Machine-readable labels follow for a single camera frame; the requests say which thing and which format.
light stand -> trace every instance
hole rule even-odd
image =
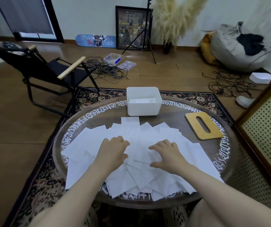
[[[145,29],[142,30],[142,31],[139,33],[139,35],[137,35],[137,37],[130,43],[130,45],[128,45],[128,47],[122,52],[122,54],[125,53],[125,51],[126,51],[127,49],[129,49],[130,46],[132,46],[132,47],[135,48],[135,49],[145,51],[145,39],[146,39],[146,35],[147,35],[147,39],[148,39],[148,43],[149,43],[149,46],[150,46],[150,49],[151,49],[151,53],[152,53],[152,56],[153,56],[153,60],[154,60],[154,62],[155,62],[155,64],[156,64],[156,61],[155,61],[155,58],[154,58],[154,54],[153,54],[153,48],[152,48],[152,45],[151,45],[151,42],[150,42],[150,38],[149,38],[149,32],[148,32],[148,29],[147,29],[149,6],[151,5],[150,2],[151,2],[151,0],[148,0],[148,2],[147,2],[147,12],[146,12]],[[144,33],[143,46],[142,46],[142,48],[138,48],[138,47],[133,46],[132,44],[136,41],[136,39],[137,39],[142,33]]]

rug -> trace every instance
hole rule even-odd
[[[206,92],[175,92],[160,91],[163,96],[173,96],[201,105],[226,121],[230,126],[234,122],[228,111],[213,93]],[[76,112],[93,104],[126,95],[125,89],[100,88],[99,93],[91,93],[78,89],[76,97]],[[72,111],[72,101],[65,112]],[[53,206],[65,193],[65,180],[58,174],[52,157],[52,145],[58,130],[67,121],[61,117],[56,128],[43,150],[33,172],[27,179],[25,186],[14,204],[4,226],[26,227],[32,218],[41,210]]]

door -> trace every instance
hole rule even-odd
[[[64,42],[51,0],[0,0],[0,11],[17,41]]]

pile of paper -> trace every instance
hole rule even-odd
[[[166,123],[152,127],[146,122],[140,126],[139,117],[122,117],[121,124],[114,123],[109,129],[105,126],[85,128],[61,152],[69,158],[66,189],[76,183],[92,164],[103,139],[110,140],[118,136],[130,142],[125,151],[129,157],[106,179],[107,189],[112,198],[125,192],[133,195],[145,192],[150,193],[153,201],[156,201],[180,191],[189,194],[195,192],[181,177],[149,166],[151,162],[161,161],[161,157],[148,147],[164,139],[171,143],[176,142],[181,154],[190,164],[222,181],[201,145],[190,142],[178,129],[170,128]]]

wooden table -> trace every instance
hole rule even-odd
[[[202,148],[213,161],[221,173],[222,179],[227,181],[237,163],[239,154],[238,141],[223,119],[210,110],[175,97],[163,96],[163,104],[157,116],[141,116],[140,123],[149,122],[155,126],[166,122],[170,127],[179,129],[182,134],[193,143],[200,142]],[[224,138],[199,141],[185,119],[186,113],[207,112],[215,124],[224,133]],[[61,151],[85,128],[95,128],[106,125],[106,128],[113,123],[121,123],[121,117],[128,117],[126,96],[108,99],[101,103],[95,103],[79,111],[72,116],[59,130],[53,146],[53,158],[58,172],[66,177],[68,159],[62,156]],[[149,194],[140,194],[138,197],[123,194],[112,199],[103,184],[103,190],[98,192],[96,200],[114,206],[121,206],[135,209],[159,209],[187,204],[201,198],[199,193],[176,193],[170,198],[163,198],[153,202]]]

